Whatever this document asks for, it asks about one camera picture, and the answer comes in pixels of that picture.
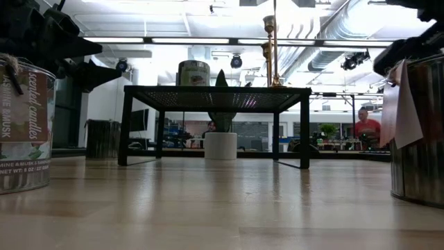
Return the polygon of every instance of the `mesh tabletop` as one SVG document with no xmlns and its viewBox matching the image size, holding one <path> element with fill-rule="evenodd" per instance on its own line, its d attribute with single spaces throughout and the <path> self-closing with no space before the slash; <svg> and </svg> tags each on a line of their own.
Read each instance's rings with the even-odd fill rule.
<svg viewBox="0 0 444 250">
<path fill-rule="evenodd" d="M 308 97 L 311 89 L 128 85 L 125 92 L 161 111 L 280 113 Z"/>
</svg>

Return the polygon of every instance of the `paper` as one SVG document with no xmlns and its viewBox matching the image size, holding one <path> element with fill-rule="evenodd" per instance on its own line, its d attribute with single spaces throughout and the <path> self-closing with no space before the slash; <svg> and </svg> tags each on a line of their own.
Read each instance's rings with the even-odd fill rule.
<svg viewBox="0 0 444 250">
<path fill-rule="evenodd" d="M 411 96 L 407 62 L 404 60 L 391 74 L 395 87 L 384 86 L 384 104 L 380 146 L 395 138 L 398 149 L 423 138 L 421 125 Z"/>
</svg>

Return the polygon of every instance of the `black trash bin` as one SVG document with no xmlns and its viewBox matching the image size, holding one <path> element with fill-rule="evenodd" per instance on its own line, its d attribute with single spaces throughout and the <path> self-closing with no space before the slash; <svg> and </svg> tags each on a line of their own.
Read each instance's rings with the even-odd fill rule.
<svg viewBox="0 0 444 250">
<path fill-rule="evenodd" d="M 120 123 L 90 119 L 86 126 L 86 159 L 116 159 L 119 152 Z"/>
</svg>

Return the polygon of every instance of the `potted plant on desk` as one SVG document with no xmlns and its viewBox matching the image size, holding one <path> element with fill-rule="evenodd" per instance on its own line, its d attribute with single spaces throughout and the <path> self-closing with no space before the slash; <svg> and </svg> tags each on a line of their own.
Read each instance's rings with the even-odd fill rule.
<svg viewBox="0 0 444 250">
<path fill-rule="evenodd" d="M 223 70 L 216 79 L 216 87 L 228 87 Z M 229 133 L 235 112 L 209 112 L 216 125 L 215 132 L 205 134 L 205 159 L 235 160 L 237 158 L 237 134 Z"/>
<path fill-rule="evenodd" d="M 324 146 L 324 150 L 333 150 L 334 145 L 329 145 L 328 140 L 330 140 L 336 133 L 336 127 L 333 124 L 321 124 L 319 129 L 321 132 L 324 132 L 327 137 L 327 145 Z"/>
</svg>

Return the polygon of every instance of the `fluorescent light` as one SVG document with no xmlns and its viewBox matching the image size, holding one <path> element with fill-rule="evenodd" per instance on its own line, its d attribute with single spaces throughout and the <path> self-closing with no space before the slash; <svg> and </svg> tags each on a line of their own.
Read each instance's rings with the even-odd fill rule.
<svg viewBox="0 0 444 250">
<path fill-rule="evenodd" d="M 212 51 L 211 52 L 212 56 L 216 56 L 216 57 L 231 57 L 233 55 L 232 52 L 228 52 L 228 51 Z"/>
<path fill-rule="evenodd" d="M 313 40 L 279 40 L 277 39 L 277 45 L 299 45 L 299 46 L 312 46 Z"/>
<path fill-rule="evenodd" d="M 153 38 L 154 43 L 171 44 L 228 44 L 229 39 L 223 38 Z"/>
<path fill-rule="evenodd" d="M 85 40 L 97 43 L 143 43 L 141 37 L 84 37 Z"/>
<path fill-rule="evenodd" d="M 347 40 L 328 40 L 324 41 L 324 46 L 342 46 L 342 47 L 380 47 L 380 48 L 386 48 L 390 46 L 393 42 L 387 42 L 387 41 L 368 41 L 368 40 L 361 40 L 361 41 L 347 41 Z"/>
<path fill-rule="evenodd" d="M 268 39 L 239 39 L 237 42 L 239 44 L 263 44 L 268 42 Z"/>
<path fill-rule="evenodd" d="M 265 42 L 268 42 L 268 39 L 239 39 L 239 44 L 263 44 Z M 313 40 L 282 40 L 277 39 L 277 45 L 293 45 L 293 46 L 313 46 L 314 41 Z"/>
</svg>

